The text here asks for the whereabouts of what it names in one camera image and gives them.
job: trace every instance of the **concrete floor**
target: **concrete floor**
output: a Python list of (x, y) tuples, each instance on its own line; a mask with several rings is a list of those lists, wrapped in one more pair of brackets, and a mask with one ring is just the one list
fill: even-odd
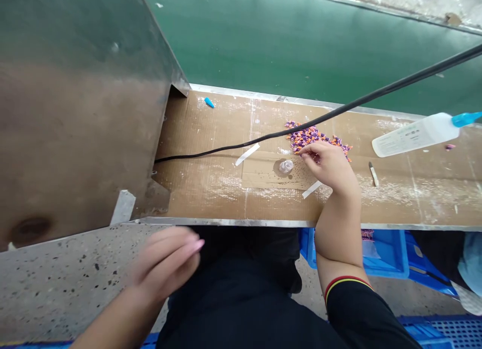
[[(1, 344), (70, 340), (120, 292), (150, 225), (117, 225), (0, 254)], [(298, 303), (326, 318), (316, 271), (301, 258)], [(409, 280), (371, 278), (395, 315), (462, 314), (454, 299)], [(153, 331), (164, 324), (164, 307)]]

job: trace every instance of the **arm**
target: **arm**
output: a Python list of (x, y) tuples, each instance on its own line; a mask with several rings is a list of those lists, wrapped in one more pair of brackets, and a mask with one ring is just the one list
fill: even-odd
[(301, 158), (315, 177), (333, 189), (316, 225), (315, 247), (321, 289), (340, 276), (366, 282), (360, 216), (361, 190), (343, 151), (326, 142), (303, 147)]
[(132, 349), (151, 331), (166, 298), (192, 276), (204, 240), (186, 227), (153, 234), (132, 272), (132, 283), (77, 338), (71, 349)]

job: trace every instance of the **black cable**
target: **black cable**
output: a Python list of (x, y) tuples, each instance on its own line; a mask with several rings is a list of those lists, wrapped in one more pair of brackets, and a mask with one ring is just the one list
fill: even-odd
[(276, 133), (270, 133), (265, 136), (256, 138), (252, 141), (241, 143), (238, 145), (234, 146), (226, 146), (226, 147), (221, 147), (221, 148), (216, 148), (211, 151), (206, 151), (202, 153), (197, 153), (197, 154), (192, 154), (192, 155), (180, 155), (180, 156), (170, 156), (170, 157), (165, 157), (165, 158), (160, 158), (154, 161), (154, 164), (159, 163), (159, 162), (165, 162), (165, 161), (171, 161), (173, 159), (183, 159), (183, 158), (196, 158), (196, 157), (201, 157), (201, 156), (206, 156), (212, 153), (216, 153), (219, 151), (226, 151), (230, 149), (235, 149), (235, 148), (242, 148), (246, 146), (250, 146), (252, 144), (268, 140), (270, 138), (276, 138), (280, 136), (285, 136), (294, 132), (301, 131), (303, 129), (309, 128), (311, 126), (315, 126), (317, 124), (320, 124), (324, 121), (327, 121), (328, 119), (334, 118), (337, 115), (340, 115), (342, 113), (345, 113), (346, 111), (349, 111), (350, 109), (353, 109), (357, 106), (360, 106), (362, 104), (368, 103), (369, 101), (372, 101), (376, 98), (379, 98), (385, 94), (394, 92), (398, 89), (404, 88), (410, 84), (416, 83), (422, 79), (428, 78), (429, 76), (435, 75), (437, 73), (440, 73), (446, 69), (449, 69), (451, 67), (454, 67), (455, 65), (461, 64), (467, 60), (473, 59), (479, 55), (482, 54), (482, 44), (477, 45), (471, 49), (468, 49), (462, 53), (456, 54), (448, 59), (442, 60), (441, 62), (431, 65), (428, 68), (422, 69), (418, 71), (417, 73), (414, 73), (412, 75), (409, 75), (403, 79), (397, 80), (396, 82), (386, 85), (383, 88), (377, 89), (370, 94), (364, 95), (361, 98), (358, 98), (348, 104), (342, 105), (341, 107), (332, 110), (331, 112), (328, 112), (325, 115), (322, 115), (321, 117), (318, 117), (312, 121), (309, 121), (307, 123), (304, 123), (300, 126), (276, 132)]

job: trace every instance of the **glue bottle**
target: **glue bottle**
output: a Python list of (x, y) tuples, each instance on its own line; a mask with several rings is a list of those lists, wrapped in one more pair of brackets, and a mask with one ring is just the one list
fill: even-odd
[(482, 117), (482, 112), (462, 113), (452, 117), (437, 113), (409, 125), (398, 128), (372, 141), (379, 157), (413, 151), (457, 138), (460, 128), (472, 124)]
[(293, 161), (283, 161), (280, 163), (280, 172), (281, 173), (284, 173), (284, 174), (288, 174), (291, 172), (291, 170), (293, 169), (294, 165), (293, 165)]

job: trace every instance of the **cardboard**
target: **cardboard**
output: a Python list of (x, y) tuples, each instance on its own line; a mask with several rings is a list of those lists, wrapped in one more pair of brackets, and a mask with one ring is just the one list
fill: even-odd
[[(281, 174), (277, 168), (286, 160), (291, 160), (294, 168), (288, 174)], [(304, 191), (315, 181), (316, 178), (299, 156), (258, 151), (251, 154), (243, 163), (242, 187), (294, 188)]]
[[(200, 153), (234, 145), (284, 129), (288, 120), (300, 123), (329, 110), (314, 106), (192, 91), (188, 99), (168, 102), (156, 158)], [(409, 121), (347, 112), (319, 124), (320, 132), (336, 134), (352, 145), (351, 166), (363, 192), (364, 223), (480, 225), (482, 222), (482, 130), (464, 128), (446, 152), (445, 144), (378, 158), (371, 141)], [(254, 153), (291, 155), (284, 137), (260, 142)], [(226, 219), (316, 221), (331, 189), (322, 185), (305, 200), (302, 189), (244, 187), (244, 165), (234, 163), (246, 151), (235, 149), (196, 159), (157, 164), (155, 179), (171, 191), (167, 213), (161, 216)], [(380, 186), (374, 187), (369, 161)], [(307, 178), (307, 187), (313, 182)]]

